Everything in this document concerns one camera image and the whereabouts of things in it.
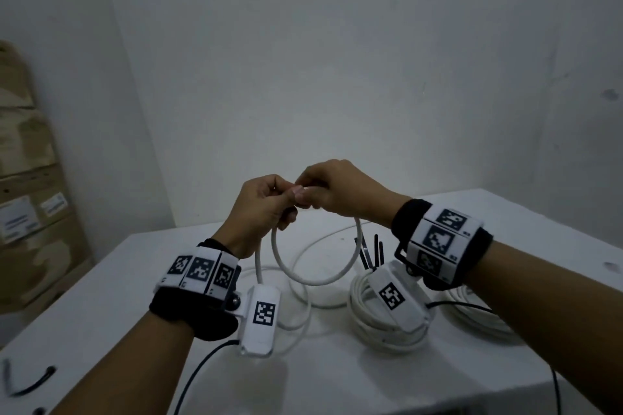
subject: hand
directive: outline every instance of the hand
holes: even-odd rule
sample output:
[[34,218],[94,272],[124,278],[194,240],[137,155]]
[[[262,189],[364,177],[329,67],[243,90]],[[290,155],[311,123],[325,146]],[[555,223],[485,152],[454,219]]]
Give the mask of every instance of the hand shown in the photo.
[[299,206],[311,205],[387,228],[391,227],[396,212],[410,199],[386,189],[347,160],[331,159],[309,166],[295,183],[305,187],[295,195]]
[[273,228],[285,228],[297,219],[294,199],[303,190],[276,174],[250,179],[232,211],[212,238],[238,258],[251,256],[262,238]]

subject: left hand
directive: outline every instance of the left hand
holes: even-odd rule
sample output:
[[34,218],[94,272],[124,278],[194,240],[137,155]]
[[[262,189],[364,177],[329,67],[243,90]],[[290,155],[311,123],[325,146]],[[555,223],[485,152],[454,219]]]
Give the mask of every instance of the left hand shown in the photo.
[[212,238],[240,259],[251,256],[270,230],[285,230],[297,219],[295,195],[302,189],[276,174],[246,181]]

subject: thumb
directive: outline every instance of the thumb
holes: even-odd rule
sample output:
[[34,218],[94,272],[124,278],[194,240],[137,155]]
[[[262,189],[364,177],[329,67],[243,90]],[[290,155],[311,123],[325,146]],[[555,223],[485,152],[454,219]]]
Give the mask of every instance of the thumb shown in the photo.
[[275,213],[281,213],[286,208],[292,207],[297,204],[295,195],[297,194],[297,192],[302,191],[302,190],[303,190],[302,186],[294,186],[292,188],[289,188],[287,191],[283,192],[282,194],[272,195],[272,196],[266,197],[264,200],[267,200],[268,203],[270,204],[271,211]]
[[326,187],[306,187],[295,195],[298,205],[311,205],[314,208],[325,208],[331,192]]

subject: qr-like code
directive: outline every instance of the qr-like code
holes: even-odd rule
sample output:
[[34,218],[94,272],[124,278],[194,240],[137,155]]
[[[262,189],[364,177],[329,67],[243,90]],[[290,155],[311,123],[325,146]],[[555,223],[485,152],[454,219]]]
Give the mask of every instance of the qr-like code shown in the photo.
[[213,266],[214,261],[212,259],[195,257],[195,259],[192,260],[191,269],[188,270],[186,277],[207,282],[207,279],[210,278],[210,271]]
[[416,266],[435,277],[439,277],[441,271],[441,259],[425,253],[422,250],[417,251]]
[[229,283],[231,282],[233,276],[234,268],[229,267],[227,264],[221,263],[219,270],[216,273],[216,277],[214,278],[214,285],[228,289]]
[[404,297],[398,291],[393,282],[390,282],[388,285],[383,287],[379,292],[379,295],[390,310],[395,309],[398,305],[404,302]]
[[467,221],[467,217],[456,213],[455,211],[449,210],[447,208],[444,209],[443,212],[437,217],[436,222],[441,223],[453,230],[459,231],[461,227],[463,227],[464,223]]
[[437,251],[439,254],[446,254],[452,244],[454,234],[436,225],[431,226],[422,244],[427,248]]
[[275,320],[275,304],[258,301],[255,304],[255,313],[253,315],[253,323],[272,326],[274,320]]
[[192,256],[177,256],[167,274],[183,274]]

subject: right hand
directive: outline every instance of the right hand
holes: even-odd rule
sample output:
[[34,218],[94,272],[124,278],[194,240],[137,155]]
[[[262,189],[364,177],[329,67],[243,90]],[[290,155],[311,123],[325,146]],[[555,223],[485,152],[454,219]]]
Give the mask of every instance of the right hand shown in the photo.
[[309,166],[295,184],[305,187],[295,196],[297,205],[323,208],[388,228],[396,212],[410,199],[385,188],[347,160],[331,159]]

